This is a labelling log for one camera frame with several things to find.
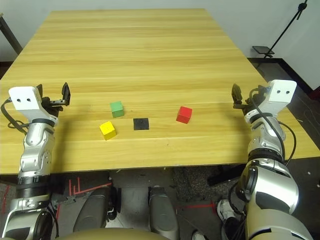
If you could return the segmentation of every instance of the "red cube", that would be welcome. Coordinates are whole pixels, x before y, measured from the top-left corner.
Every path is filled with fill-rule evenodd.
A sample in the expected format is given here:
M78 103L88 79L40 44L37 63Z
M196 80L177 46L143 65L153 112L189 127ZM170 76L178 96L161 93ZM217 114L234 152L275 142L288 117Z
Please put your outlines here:
M178 122L187 124L191 118L191 114L192 114L191 108L181 106L178 112L178 116L176 117L176 120Z

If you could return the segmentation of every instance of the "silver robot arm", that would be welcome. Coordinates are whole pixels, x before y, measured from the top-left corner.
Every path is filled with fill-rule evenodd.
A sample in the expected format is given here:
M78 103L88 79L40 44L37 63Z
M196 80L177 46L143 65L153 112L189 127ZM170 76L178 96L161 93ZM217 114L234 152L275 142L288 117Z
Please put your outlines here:
M312 240L307 228L291 214L299 201L298 186L290 174L284 154L286 136L277 120L290 103L296 83L273 80L259 86L258 94L242 104L240 88L232 88L234 108L242 109L250 124L252 140L248 163L236 186L236 194L246 202L245 236L248 240Z
M63 99L50 101L42 97L42 86L13 87L1 106L4 116L25 134L24 151L20 159L16 198L10 204L10 211L4 226L3 238L37 240L50 239L53 212L50 203L49 180L52 150L55 143L54 127L62 106L69 105L68 84L62 88ZM18 124L6 111L5 104L12 102L15 109L27 119L27 124Z

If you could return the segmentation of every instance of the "yellow cube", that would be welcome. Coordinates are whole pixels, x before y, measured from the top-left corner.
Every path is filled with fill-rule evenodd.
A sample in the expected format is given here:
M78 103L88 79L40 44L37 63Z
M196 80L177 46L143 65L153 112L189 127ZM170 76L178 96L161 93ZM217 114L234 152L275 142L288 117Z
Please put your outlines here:
M110 121L107 121L104 124L100 125L100 130L105 140L111 139L117 135L115 127Z

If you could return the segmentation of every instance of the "green cube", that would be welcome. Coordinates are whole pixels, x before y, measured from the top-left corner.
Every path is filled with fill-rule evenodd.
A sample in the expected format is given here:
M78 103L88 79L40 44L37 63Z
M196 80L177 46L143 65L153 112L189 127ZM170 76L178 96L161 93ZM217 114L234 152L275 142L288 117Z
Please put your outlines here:
M125 115L124 106L122 105L121 101L116 101L110 103L112 116L114 118L122 117Z

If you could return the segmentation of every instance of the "wood grain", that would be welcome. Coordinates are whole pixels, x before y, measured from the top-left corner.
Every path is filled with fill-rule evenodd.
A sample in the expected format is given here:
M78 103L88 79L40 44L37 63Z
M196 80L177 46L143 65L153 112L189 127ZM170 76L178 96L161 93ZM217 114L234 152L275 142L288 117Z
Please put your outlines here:
M266 84L203 9L52 12L1 80L1 101L11 87L38 84L59 99L64 82L71 103L56 127L54 173L245 163L250 130L231 88L246 98ZM125 116L113 119L115 101ZM176 122L180 106L193 109L188 124ZM149 118L150 130L134 131L133 118ZM110 120L117 136L105 141L99 125ZM295 158L320 155L287 109L279 120L296 133ZM23 134L7 124L1 116L1 174L17 173L23 152Z

